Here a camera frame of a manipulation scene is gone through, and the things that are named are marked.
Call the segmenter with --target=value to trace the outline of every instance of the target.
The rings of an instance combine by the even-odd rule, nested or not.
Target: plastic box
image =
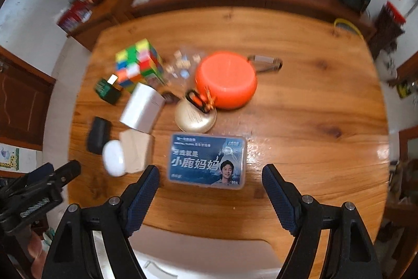
[[[169,181],[221,189],[244,186],[247,141],[242,137],[176,133],[169,156]]]

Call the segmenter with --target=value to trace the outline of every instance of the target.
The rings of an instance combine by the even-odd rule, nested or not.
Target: poster
[[[244,185],[246,141],[239,137],[173,134],[169,179],[222,189]]]
[[[19,148],[0,144],[0,169],[19,170]]]

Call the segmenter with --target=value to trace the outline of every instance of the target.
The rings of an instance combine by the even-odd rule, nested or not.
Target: blue rubber pad
[[[295,219],[295,210],[287,198],[285,192],[277,182],[271,170],[265,166],[263,168],[261,179],[268,198],[280,220],[280,224],[291,235],[295,236],[298,226]]]
[[[47,176],[51,175],[54,172],[54,166],[51,163],[46,163],[43,166],[33,170],[28,173],[27,184],[34,184],[40,180],[45,179]]]
[[[138,191],[135,199],[132,201],[132,204],[129,206],[127,223],[125,226],[127,236],[131,236],[141,227],[148,208],[157,192],[159,183],[160,174],[158,168],[154,167],[141,189]]]

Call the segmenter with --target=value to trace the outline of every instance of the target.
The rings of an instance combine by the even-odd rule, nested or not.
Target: wooden cabinet
[[[68,36],[73,37],[87,50],[93,51],[100,33],[114,25],[128,21],[126,15],[133,0],[104,0],[92,9],[90,19],[80,24]]]
[[[396,69],[397,77],[389,81],[389,85],[395,86],[404,81],[415,81],[418,78],[418,52]]]

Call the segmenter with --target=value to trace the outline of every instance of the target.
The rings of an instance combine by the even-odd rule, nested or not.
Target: white box
[[[154,88],[138,83],[120,121],[129,128],[150,134],[164,102],[164,97]]]

